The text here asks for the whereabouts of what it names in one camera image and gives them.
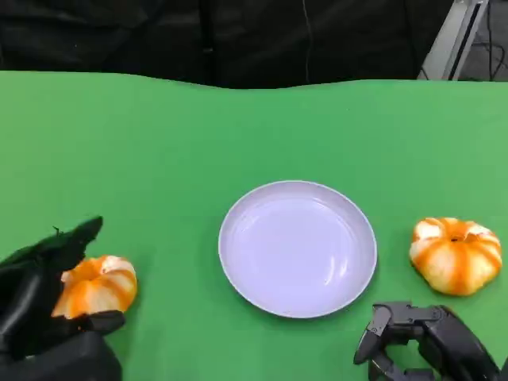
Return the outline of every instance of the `plate rim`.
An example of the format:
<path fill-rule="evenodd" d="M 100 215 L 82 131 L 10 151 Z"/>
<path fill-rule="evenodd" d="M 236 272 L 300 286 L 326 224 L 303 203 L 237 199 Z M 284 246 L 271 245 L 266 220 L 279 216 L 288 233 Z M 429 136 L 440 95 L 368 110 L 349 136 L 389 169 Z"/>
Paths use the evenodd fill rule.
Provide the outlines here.
<path fill-rule="evenodd" d="M 260 191 L 260 190 L 262 190 L 262 189 L 264 189 L 266 187 L 272 187 L 274 185 L 284 184 L 284 183 L 300 183 L 300 184 L 303 183 L 303 184 L 306 184 L 306 185 L 312 185 L 312 186 L 315 186 L 315 187 L 321 187 L 321 188 L 325 188 L 327 191 L 331 191 L 334 194 L 337 194 L 338 196 L 342 197 L 346 202 L 349 202 L 356 209 L 356 211 L 360 214 L 360 216 L 362 217 L 362 219 L 366 223 L 369 232 L 371 233 L 372 243 L 374 244 L 373 245 L 373 247 L 374 247 L 374 263 L 373 263 L 373 265 L 371 267 L 371 270 L 370 270 L 370 272 L 368 274 L 368 277 L 366 278 L 366 280 L 364 281 L 362 286 L 359 287 L 358 291 L 346 303 L 344 303 L 343 305 L 338 306 L 338 307 L 333 307 L 333 308 L 331 308 L 329 310 L 326 310 L 326 311 L 324 311 L 322 313 L 319 313 L 319 314 L 312 314 L 312 315 L 308 315 L 308 316 L 307 315 L 306 316 L 298 316 L 298 315 L 291 315 L 291 314 L 281 314 L 281 313 L 275 312 L 275 311 L 267 308 L 266 306 L 262 306 L 259 303 L 252 301 L 247 295 L 245 295 L 244 292 L 241 291 L 241 289 L 232 280 L 231 275 L 229 274 L 229 272 L 227 270 L 227 266 L 225 266 L 225 260 L 223 259 L 223 254 L 221 252 L 221 246 L 222 246 L 221 243 L 224 240 L 224 234 L 225 234 L 224 230 L 225 230 L 226 222 L 229 221 L 232 218 L 231 215 L 233 214 L 233 211 L 238 207 L 238 205 L 241 202 L 243 202 L 246 198 L 251 197 L 252 194 L 257 192 L 257 191 Z M 258 187 L 255 187 L 255 188 L 251 189 L 249 192 L 245 193 L 243 196 L 241 196 L 239 199 L 237 199 L 233 203 L 233 205 L 231 207 L 229 207 L 227 214 L 224 216 L 224 218 L 222 220 L 221 228 L 219 229 L 219 236 L 218 236 L 218 240 L 217 240 L 217 250 L 218 250 L 219 260 L 221 261 L 222 271 L 224 272 L 227 280 L 229 281 L 229 284 L 234 288 L 234 290 L 243 299 L 245 299 L 247 302 L 249 302 L 253 306 L 259 308 L 260 310 L 263 310 L 263 311 L 268 312 L 270 314 L 273 314 L 275 316 L 280 316 L 280 317 L 283 317 L 283 318 L 284 317 L 285 318 L 293 318 L 293 319 L 313 319 L 313 318 L 319 318 L 319 317 L 321 318 L 321 317 L 324 317 L 324 316 L 328 316 L 330 314 L 334 314 L 337 311 L 343 310 L 347 306 L 350 306 L 353 302 L 355 302 L 365 292 L 365 290 L 367 290 L 368 285 L 371 283 L 372 278 L 374 277 L 375 269 L 377 268 L 377 262 L 378 262 L 378 247 L 377 247 L 377 240 L 375 238 L 374 229 L 372 228 L 371 222 L 368 220 L 367 216 L 362 211 L 362 209 L 359 208 L 358 205 L 355 204 L 350 198 L 348 198 L 347 196 L 345 196 L 344 194 L 342 194 L 338 190 L 335 190 L 332 187 L 328 187 L 328 186 L 326 186 L 324 184 L 316 183 L 314 181 L 306 181 L 306 180 L 279 180 L 279 181 L 274 181 L 274 182 L 271 182 L 271 183 L 265 183 L 263 185 L 260 185 Z"/>

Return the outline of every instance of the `green table surface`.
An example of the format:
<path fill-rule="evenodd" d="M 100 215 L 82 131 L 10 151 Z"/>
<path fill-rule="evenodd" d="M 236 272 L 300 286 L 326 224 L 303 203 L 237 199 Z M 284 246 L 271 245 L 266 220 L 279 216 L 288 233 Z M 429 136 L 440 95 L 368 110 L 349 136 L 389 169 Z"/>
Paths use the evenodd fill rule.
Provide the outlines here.
<path fill-rule="evenodd" d="M 221 90 L 128 75 L 0 73 L 0 252 L 101 214 L 89 256 L 133 261 L 140 293 L 108 340 L 125 380 L 363 380 L 353 353 L 373 302 L 446 304 L 502 365 L 506 270 L 478 294 L 430 290 L 410 266 L 419 218 L 473 219 L 508 242 L 508 85 L 351 82 Z M 366 292 L 316 320 L 251 306 L 224 277 L 217 235 L 244 193 L 323 183 L 368 216 Z M 392 351 L 422 365 L 415 346 Z"/>

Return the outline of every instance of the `black background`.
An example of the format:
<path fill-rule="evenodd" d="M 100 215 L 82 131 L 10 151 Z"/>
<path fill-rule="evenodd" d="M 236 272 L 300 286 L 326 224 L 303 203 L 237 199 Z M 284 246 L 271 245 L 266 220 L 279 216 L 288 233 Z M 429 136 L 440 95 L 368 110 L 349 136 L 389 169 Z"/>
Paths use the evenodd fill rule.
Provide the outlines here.
<path fill-rule="evenodd" d="M 414 79 L 452 1 L 0 0 L 0 64 L 232 88 Z"/>

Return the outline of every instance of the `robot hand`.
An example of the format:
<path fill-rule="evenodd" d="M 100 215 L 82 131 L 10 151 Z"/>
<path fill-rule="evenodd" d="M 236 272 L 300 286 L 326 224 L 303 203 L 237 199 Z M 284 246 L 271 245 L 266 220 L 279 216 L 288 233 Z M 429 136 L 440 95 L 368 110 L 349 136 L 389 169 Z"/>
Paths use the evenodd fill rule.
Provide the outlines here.
<path fill-rule="evenodd" d="M 419 343 L 421 356 L 443 381 L 508 381 L 508 360 L 500 371 L 473 332 L 447 307 L 413 307 L 410 302 L 376 303 L 354 364 L 369 362 L 368 379 L 434 381 L 431 369 L 402 371 L 388 357 L 390 344 Z"/>
<path fill-rule="evenodd" d="M 122 312 L 51 316 L 63 290 L 62 273 L 83 260 L 101 227 L 97 217 L 70 232 L 57 230 L 0 263 L 0 379 L 119 378 L 120 364 L 101 335 L 124 324 Z M 101 361 L 105 365 L 96 366 Z"/>

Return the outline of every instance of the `orange pumpkin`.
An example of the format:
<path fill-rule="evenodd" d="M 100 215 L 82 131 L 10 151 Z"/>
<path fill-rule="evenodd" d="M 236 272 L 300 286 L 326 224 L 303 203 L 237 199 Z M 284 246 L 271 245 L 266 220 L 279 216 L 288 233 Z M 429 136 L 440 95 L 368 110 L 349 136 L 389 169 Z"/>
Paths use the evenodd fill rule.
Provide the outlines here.
<path fill-rule="evenodd" d="M 83 260 L 62 274 L 63 293 L 52 316 L 68 319 L 82 314 L 120 310 L 125 312 L 137 293 L 132 264 L 117 256 Z"/>
<path fill-rule="evenodd" d="M 489 229 L 456 218 L 425 218 L 413 232 L 410 259 L 444 294 L 470 295 L 501 270 L 501 244 Z"/>

